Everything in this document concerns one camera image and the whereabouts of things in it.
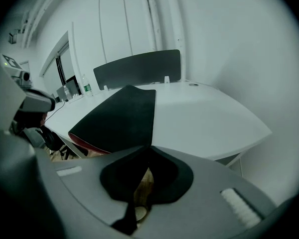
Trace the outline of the green label water bottle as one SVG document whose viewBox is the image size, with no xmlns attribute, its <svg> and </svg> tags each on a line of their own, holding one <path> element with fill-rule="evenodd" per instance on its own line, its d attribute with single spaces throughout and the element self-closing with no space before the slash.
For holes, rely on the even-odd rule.
<svg viewBox="0 0 299 239">
<path fill-rule="evenodd" d="M 83 83 L 85 94 L 87 96 L 92 96 L 93 95 L 92 88 L 85 74 L 83 74 L 82 76 L 82 83 Z"/>
</svg>

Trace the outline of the white wall pipe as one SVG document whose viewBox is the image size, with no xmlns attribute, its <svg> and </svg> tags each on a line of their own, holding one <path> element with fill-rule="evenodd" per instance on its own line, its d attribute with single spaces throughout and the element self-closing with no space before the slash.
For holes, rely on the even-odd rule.
<svg viewBox="0 0 299 239">
<path fill-rule="evenodd" d="M 148 0 L 148 4 L 150 9 L 154 37 L 155 37 L 156 49 L 163 50 L 162 35 L 161 35 L 161 28 L 160 28 L 160 21 L 159 21 L 156 0 Z"/>
</svg>

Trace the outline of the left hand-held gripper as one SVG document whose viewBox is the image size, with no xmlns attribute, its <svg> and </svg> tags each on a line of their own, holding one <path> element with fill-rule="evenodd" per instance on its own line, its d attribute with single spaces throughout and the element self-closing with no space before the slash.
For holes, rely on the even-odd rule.
<svg viewBox="0 0 299 239">
<path fill-rule="evenodd" d="M 21 88 L 32 87 L 30 73 L 24 70 L 15 59 L 0 54 L 0 63 Z M 21 112 L 47 113 L 55 109 L 55 99 L 46 92 L 37 89 L 27 89 L 24 92 L 26 96 L 20 105 Z"/>
</svg>

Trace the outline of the red label water bottle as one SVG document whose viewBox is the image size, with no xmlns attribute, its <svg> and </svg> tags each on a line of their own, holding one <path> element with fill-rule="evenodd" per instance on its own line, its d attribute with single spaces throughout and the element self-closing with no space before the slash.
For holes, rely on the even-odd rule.
<svg viewBox="0 0 299 239">
<path fill-rule="evenodd" d="M 70 101 L 72 99 L 72 96 L 71 96 L 69 89 L 67 88 L 66 85 L 64 85 L 63 88 L 64 88 L 64 93 L 65 93 L 66 99 L 68 101 Z"/>
</svg>

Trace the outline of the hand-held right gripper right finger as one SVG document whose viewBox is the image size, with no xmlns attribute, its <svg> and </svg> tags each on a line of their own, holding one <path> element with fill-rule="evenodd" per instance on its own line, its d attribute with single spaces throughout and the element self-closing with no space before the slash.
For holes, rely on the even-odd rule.
<svg viewBox="0 0 299 239">
<path fill-rule="evenodd" d="M 154 205 L 139 228 L 140 239 L 231 239 L 246 231 L 221 191 L 233 188 L 262 218 L 275 203 L 259 188 L 224 165 L 160 147 L 185 162 L 193 171 L 193 183 L 176 202 Z"/>
</svg>

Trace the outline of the red desk mat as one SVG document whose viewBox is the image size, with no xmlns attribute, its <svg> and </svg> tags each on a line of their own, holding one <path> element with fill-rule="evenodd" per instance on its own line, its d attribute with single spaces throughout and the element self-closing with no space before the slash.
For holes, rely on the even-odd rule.
<svg viewBox="0 0 299 239">
<path fill-rule="evenodd" d="M 75 124 L 68 135 L 78 146 L 109 154 L 152 143 L 155 90 L 127 85 Z"/>
</svg>

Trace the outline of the long dark desk partition panel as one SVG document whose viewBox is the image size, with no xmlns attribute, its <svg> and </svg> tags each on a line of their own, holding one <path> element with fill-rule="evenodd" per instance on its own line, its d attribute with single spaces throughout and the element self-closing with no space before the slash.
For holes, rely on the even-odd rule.
<svg viewBox="0 0 299 239">
<path fill-rule="evenodd" d="M 106 63 L 93 69 L 100 90 L 122 88 L 126 85 L 163 83 L 181 79 L 180 51 L 162 50 L 142 53 Z"/>
</svg>

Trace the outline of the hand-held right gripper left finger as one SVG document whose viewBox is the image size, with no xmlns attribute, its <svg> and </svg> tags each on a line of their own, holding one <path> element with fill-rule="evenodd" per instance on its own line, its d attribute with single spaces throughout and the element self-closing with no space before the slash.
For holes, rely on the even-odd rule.
<svg viewBox="0 0 299 239">
<path fill-rule="evenodd" d="M 135 214 L 136 166 L 123 167 L 123 162 L 139 154 L 133 147 L 112 154 L 53 164 L 70 195 L 92 217 L 113 231 L 132 235 L 138 228 Z"/>
</svg>

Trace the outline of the black office chair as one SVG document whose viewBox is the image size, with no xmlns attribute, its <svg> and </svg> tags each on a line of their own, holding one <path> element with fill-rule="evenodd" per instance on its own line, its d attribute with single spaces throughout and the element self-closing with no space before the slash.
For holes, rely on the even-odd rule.
<svg viewBox="0 0 299 239">
<path fill-rule="evenodd" d="M 15 135 L 27 140 L 34 148 L 42 146 L 35 143 L 35 138 L 40 137 L 45 146 L 51 151 L 60 151 L 61 158 L 65 155 L 68 159 L 69 155 L 75 155 L 74 151 L 53 131 L 45 126 L 47 113 L 26 113 L 18 111 L 14 116 L 12 131 Z"/>
</svg>

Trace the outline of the white framed window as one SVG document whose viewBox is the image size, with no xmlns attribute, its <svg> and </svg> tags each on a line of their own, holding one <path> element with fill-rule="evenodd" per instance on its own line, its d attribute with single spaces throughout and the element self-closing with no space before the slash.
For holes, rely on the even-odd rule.
<svg viewBox="0 0 299 239">
<path fill-rule="evenodd" d="M 70 53 L 68 31 L 65 31 L 47 51 L 48 55 L 43 61 L 39 76 L 43 79 L 47 91 L 51 94 L 72 78 L 76 78 Z"/>
</svg>

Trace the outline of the white desk leg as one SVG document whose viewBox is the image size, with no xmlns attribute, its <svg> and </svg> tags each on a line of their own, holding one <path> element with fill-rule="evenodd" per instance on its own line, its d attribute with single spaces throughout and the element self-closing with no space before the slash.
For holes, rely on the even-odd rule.
<svg viewBox="0 0 299 239">
<path fill-rule="evenodd" d="M 243 169 L 242 169 L 242 163 L 241 163 L 241 157 L 245 154 L 246 152 L 240 152 L 238 154 L 226 157 L 226 158 L 221 158 L 216 160 L 216 162 L 226 166 L 230 170 L 234 171 L 241 177 L 243 177 Z"/>
</svg>

